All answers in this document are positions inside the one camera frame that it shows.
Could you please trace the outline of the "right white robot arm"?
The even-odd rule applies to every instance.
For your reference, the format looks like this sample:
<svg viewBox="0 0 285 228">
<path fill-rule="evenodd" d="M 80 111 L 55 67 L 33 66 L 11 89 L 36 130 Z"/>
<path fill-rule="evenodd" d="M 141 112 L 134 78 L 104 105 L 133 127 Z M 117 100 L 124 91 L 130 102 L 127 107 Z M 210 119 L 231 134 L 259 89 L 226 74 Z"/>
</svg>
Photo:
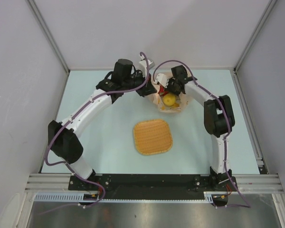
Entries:
<svg viewBox="0 0 285 228">
<path fill-rule="evenodd" d="M 194 76 L 188 76 L 185 66 L 171 68 L 172 78 L 167 90 L 175 95 L 181 93 L 193 97 L 203 107 L 204 127 L 211 136 L 212 165 L 209 186 L 222 190 L 232 182 L 232 170 L 228 167 L 228 139 L 235 125 L 231 99 L 228 95 L 215 96 L 197 83 Z"/>
</svg>

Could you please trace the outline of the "translucent orange plastic bag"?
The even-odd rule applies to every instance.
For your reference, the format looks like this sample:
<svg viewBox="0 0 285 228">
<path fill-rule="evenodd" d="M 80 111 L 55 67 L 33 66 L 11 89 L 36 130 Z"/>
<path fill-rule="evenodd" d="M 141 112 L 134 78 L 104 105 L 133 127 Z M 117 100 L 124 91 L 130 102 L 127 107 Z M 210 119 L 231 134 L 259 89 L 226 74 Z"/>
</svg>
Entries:
<svg viewBox="0 0 285 228">
<path fill-rule="evenodd" d="M 151 78 L 152 86 L 156 92 L 148 95 L 147 99 L 157 106 L 157 109 L 163 113 L 180 113 L 189 103 L 193 97 L 180 93 L 175 95 L 168 91 L 168 82 L 173 79 L 172 73 L 156 73 L 155 78 Z"/>
</svg>

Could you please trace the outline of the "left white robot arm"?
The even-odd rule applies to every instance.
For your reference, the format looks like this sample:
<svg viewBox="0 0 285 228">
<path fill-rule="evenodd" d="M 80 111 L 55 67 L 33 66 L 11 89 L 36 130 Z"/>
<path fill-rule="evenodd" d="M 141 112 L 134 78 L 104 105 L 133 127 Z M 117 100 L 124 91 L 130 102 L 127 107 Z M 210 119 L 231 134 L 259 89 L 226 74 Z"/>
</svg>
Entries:
<svg viewBox="0 0 285 228">
<path fill-rule="evenodd" d="M 78 183 L 85 190 L 95 186 L 95 171 L 85 161 L 79 138 L 91 121 L 124 93 L 137 91 L 140 96 L 145 95 L 149 71 L 155 64 L 143 58 L 139 65 L 137 69 L 132 61 L 119 59 L 83 105 L 63 121 L 53 120 L 48 125 L 48 151 L 60 157 L 62 163 L 80 177 Z"/>
</svg>

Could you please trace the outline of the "woven bamboo tray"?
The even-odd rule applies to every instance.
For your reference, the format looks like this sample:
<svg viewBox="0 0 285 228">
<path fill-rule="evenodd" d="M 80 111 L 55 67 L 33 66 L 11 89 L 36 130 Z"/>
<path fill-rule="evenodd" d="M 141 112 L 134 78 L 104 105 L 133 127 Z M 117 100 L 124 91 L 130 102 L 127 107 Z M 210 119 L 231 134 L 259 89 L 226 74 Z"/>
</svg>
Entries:
<svg viewBox="0 0 285 228">
<path fill-rule="evenodd" d="M 146 120 L 133 128 L 134 144 L 142 155 L 155 155 L 169 151 L 173 138 L 168 123 L 163 119 Z"/>
</svg>

